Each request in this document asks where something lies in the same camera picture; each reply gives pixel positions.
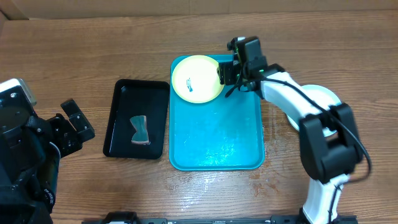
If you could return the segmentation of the yellow-green plate top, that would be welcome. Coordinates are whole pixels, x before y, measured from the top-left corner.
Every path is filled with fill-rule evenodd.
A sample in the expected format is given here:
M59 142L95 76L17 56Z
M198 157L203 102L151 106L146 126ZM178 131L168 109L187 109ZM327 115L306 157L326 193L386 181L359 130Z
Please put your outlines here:
M189 103L214 100L224 88L218 76L219 63L205 55L192 55L179 62L172 71L171 82L176 94Z

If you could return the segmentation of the green bow-shaped sponge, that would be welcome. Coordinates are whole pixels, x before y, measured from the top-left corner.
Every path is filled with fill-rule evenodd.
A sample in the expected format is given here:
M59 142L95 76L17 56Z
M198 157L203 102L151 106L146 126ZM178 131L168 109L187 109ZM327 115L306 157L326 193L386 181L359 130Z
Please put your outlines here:
M150 144L147 130L147 117L145 115L133 116L130 122L136 131L132 135L131 142L138 145Z

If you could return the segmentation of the light blue plate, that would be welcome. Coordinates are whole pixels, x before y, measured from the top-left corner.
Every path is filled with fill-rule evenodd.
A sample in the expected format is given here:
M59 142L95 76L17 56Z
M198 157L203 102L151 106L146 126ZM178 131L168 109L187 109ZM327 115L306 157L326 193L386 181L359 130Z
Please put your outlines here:
M332 92L331 90L327 89L324 86L320 85L304 85L302 88L308 93L307 95L314 100L318 105L322 106L324 109L328 109L328 106L336 106L341 104L341 100L339 97ZM287 116L289 123L299 131L298 124L290 117ZM330 137L334 135L336 131L331 131L328 128L323 129L324 137Z

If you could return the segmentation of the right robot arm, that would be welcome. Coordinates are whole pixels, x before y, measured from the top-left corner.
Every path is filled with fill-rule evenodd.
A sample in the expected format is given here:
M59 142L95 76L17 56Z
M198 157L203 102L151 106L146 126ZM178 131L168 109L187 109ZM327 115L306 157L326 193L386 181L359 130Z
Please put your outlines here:
M298 125L300 160L310 177L298 215L272 216L271 223L357 223L336 209L343 187L366 180L372 171L349 105L320 106L280 65L267 63L258 37L235 37L227 44L233 59L218 67L220 83L255 92Z

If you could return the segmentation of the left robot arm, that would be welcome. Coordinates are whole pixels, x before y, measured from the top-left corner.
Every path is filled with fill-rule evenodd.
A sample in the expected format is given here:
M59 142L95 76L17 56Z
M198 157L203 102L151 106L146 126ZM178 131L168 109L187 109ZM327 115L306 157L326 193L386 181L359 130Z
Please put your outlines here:
M60 160L95 130L73 99L42 119L20 88L1 91L1 223L51 223Z

